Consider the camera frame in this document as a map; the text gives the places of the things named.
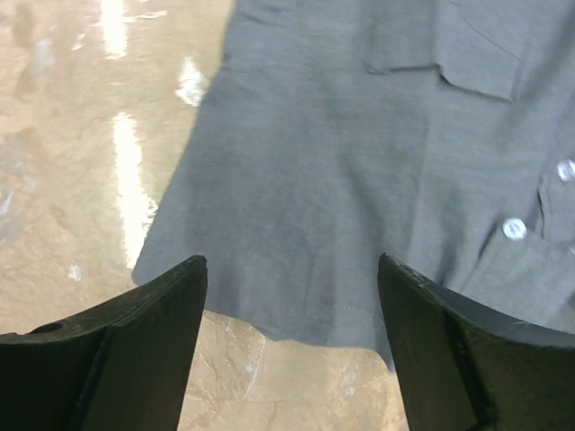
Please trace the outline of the grey button shirt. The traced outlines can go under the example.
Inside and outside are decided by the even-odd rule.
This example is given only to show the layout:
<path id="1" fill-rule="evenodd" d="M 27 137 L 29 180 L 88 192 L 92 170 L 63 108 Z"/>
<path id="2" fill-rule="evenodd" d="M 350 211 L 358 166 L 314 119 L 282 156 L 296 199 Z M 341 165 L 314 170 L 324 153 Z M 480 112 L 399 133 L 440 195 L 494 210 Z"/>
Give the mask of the grey button shirt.
<path id="1" fill-rule="evenodd" d="M 237 2 L 134 282 L 193 254 L 275 340 L 390 361 L 382 254 L 573 331 L 573 2 Z"/>

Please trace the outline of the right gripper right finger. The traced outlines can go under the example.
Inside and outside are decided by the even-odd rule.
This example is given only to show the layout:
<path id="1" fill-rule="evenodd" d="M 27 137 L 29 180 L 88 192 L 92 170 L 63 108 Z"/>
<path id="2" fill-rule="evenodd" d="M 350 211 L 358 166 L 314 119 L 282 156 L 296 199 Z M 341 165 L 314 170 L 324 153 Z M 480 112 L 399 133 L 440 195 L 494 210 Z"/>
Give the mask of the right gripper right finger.
<path id="1" fill-rule="evenodd" d="M 573 430 L 573 335 L 495 311 L 387 254 L 377 282 L 411 430 Z"/>

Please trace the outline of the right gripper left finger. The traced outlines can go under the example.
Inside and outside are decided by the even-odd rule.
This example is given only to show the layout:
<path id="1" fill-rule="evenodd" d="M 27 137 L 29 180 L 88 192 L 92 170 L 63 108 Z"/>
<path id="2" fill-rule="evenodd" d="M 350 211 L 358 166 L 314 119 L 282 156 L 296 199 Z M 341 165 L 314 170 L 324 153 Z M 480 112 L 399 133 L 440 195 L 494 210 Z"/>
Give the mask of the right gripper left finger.
<path id="1" fill-rule="evenodd" d="M 83 312 L 5 333 L 2 429 L 176 429 L 207 290 L 207 261 L 193 256 Z"/>

